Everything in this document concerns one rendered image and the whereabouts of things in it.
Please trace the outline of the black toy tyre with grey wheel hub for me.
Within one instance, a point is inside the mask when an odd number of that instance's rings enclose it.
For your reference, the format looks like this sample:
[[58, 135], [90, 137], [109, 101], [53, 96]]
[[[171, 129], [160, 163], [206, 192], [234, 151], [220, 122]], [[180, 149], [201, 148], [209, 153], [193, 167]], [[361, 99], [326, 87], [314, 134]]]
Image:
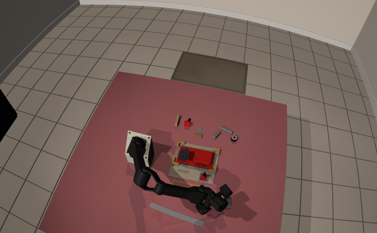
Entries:
[[238, 138], [238, 137], [237, 137], [236, 135], [232, 135], [232, 136], [231, 136], [231, 141], [236, 142], [236, 141], [237, 141], [237, 138]]

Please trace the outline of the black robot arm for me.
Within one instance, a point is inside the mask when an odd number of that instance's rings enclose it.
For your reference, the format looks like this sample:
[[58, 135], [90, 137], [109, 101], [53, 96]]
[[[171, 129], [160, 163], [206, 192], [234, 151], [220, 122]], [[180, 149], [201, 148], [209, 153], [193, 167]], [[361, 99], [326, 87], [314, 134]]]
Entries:
[[[146, 139], [139, 136], [133, 136], [127, 149], [127, 152], [129, 153], [130, 157], [133, 158], [135, 164], [135, 176], [133, 181], [138, 187], [145, 191], [152, 191], [157, 195], [167, 195], [187, 199], [191, 203], [203, 207], [211, 205], [218, 212], [223, 211], [228, 206], [227, 200], [218, 194], [215, 195], [215, 192], [209, 187], [204, 187], [201, 185], [200, 187], [186, 188], [166, 184], [159, 178], [155, 171], [145, 165], [143, 158], [146, 152], [145, 147]], [[149, 188], [146, 186], [151, 176], [153, 176], [153, 179], [156, 182], [155, 188]], [[204, 203], [203, 200], [205, 200]]]

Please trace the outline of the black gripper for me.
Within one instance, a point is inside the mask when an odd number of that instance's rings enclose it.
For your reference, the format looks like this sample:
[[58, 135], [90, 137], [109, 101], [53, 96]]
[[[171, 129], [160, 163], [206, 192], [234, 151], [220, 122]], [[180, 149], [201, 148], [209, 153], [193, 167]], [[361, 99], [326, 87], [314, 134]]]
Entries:
[[[224, 184], [223, 186], [221, 186], [220, 188], [220, 191], [217, 193], [219, 196], [222, 196], [227, 199], [229, 196], [232, 195], [232, 191], [231, 189], [229, 189], [229, 187]], [[216, 195], [217, 195], [216, 194]], [[211, 205], [208, 205], [207, 207], [203, 207], [203, 206], [200, 206], [200, 205], [196, 205], [195, 208], [197, 208], [198, 212], [201, 214], [201, 215], [204, 215], [206, 214], [208, 211], [212, 210], [212, 208], [210, 208]]]

